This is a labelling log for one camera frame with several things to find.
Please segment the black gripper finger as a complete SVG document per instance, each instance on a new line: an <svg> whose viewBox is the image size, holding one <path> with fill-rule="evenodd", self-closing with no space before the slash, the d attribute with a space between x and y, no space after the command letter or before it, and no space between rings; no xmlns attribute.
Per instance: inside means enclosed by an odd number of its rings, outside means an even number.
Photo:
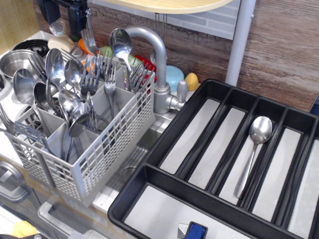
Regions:
<svg viewBox="0 0 319 239"><path fill-rule="evenodd" d="M43 1L41 13L48 23L53 23L60 18L59 4L55 1Z"/></svg>
<svg viewBox="0 0 319 239"><path fill-rule="evenodd" d="M69 26L72 35L76 35L85 29L87 9L86 4L73 4L68 8Z"/></svg>

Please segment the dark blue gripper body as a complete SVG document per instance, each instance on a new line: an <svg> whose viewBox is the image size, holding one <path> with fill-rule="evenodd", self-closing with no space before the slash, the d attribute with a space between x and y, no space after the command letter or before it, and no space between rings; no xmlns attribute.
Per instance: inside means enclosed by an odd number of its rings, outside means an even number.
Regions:
<svg viewBox="0 0 319 239"><path fill-rule="evenodd" d="M57 3L63 7L79 6L88 7L86 0L38 0L38 4Z"/></svg>

